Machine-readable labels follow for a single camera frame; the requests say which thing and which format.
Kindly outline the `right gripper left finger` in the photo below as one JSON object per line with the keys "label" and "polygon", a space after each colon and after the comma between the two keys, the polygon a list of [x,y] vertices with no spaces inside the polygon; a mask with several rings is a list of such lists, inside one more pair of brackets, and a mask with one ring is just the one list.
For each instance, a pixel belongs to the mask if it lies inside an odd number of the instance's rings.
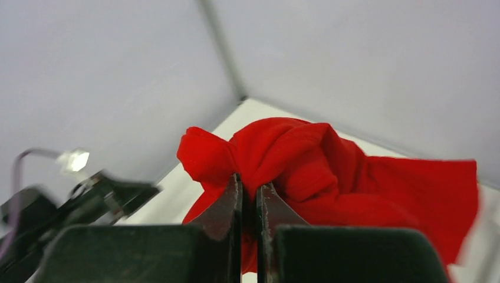
{"label": "right gripper left finger", "polygon": [[185,225],[71,226],[48,248],[35,282],[240,282],[242,183]]}

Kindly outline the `red t-shirt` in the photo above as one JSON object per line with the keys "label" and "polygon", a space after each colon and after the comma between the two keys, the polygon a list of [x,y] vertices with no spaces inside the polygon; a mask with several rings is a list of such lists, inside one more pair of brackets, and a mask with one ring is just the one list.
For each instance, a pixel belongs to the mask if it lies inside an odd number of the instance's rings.
{"label": "red t-shirt", "polygon": [[213,204],[239,173],[250,200],[273,183],[313,225],[417,229],[449,265],[479,210],[475,161],[369,156],[327,123],[271,117],[248,124],[230,140],[190,127],[177,158],[203,187],[184,223]]}

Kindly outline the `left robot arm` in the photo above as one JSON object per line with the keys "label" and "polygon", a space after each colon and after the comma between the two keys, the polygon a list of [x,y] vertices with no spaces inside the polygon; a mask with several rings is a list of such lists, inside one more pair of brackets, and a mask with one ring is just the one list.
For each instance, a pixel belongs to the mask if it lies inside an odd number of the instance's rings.
{"label": "left robot arm", "polygon": [[134,214],[160,192],[152,183],[113,179],[98,172],[77,184],[56,205],[41,186],[20,192],[21,211],[13,241],[1,258],[1,282],[26,282],[37,270],[47,245],[72,225],[113,225]]}

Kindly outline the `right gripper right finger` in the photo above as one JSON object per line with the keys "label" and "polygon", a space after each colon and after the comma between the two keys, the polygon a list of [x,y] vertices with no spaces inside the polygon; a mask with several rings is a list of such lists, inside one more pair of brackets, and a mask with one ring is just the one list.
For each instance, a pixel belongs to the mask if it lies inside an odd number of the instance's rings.
{"label": "right gripper right finger", "polygon": [[414,282],[449,278],[427,238],[412,229],[314,226],[273,185],[256,194],[259,282]]}

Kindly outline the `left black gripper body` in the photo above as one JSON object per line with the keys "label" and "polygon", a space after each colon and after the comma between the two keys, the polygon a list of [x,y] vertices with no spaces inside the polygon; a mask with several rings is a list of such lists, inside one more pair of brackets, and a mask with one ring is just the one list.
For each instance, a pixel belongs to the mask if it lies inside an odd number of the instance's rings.
{"label": "left black gripper body", "polygon": [[159,192],[152,183],[116,179],[102,170],[72,189],[69,200],[58,209],[58,220],[64,226],[98,221],[112,225],[134,214]]}

